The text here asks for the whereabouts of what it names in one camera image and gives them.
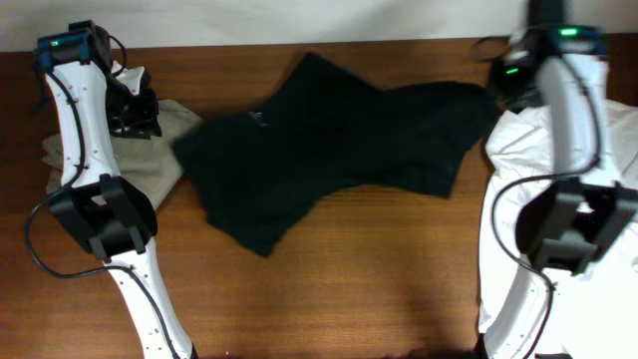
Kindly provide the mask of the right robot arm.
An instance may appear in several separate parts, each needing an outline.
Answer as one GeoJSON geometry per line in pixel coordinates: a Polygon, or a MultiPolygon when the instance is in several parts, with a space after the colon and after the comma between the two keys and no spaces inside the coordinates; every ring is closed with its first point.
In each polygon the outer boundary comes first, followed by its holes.
{"type": "Polygon", "coordinates": [[[514,100],[486,152],[479,234],[482,358],[637,354],[637,134],[611,121],[591,26],[531,25],[490,71],[514,100]]]}

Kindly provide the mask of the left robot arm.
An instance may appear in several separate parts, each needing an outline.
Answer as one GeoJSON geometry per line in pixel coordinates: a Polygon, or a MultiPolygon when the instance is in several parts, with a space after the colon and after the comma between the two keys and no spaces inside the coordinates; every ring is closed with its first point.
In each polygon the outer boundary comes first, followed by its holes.
{"type": "Polygon", "coordinates": [[[196,359],[163,283],[157,258],[158,222],[149,198],[126,180],[113,138],[161,134],[159,104],[145,68],[127,69],[112,56],[115,37],[91,20],[41,37],[34,69],[44,76],[57,109],[63,146],[60,188],[46,207],[118,285],[147,358],[196,359]]]}

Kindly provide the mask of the black shorts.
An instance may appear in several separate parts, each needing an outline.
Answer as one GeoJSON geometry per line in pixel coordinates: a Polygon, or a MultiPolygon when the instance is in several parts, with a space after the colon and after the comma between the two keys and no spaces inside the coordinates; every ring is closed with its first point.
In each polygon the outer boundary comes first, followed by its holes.
{"type": "Polygon", "coordinates": [[[309,53],[262,105],[208,121],[172,150],[208,223],[267,256],[320,198],[347,187],[450,196],[499,115],[475,84],[383,91],[309,53]]]}

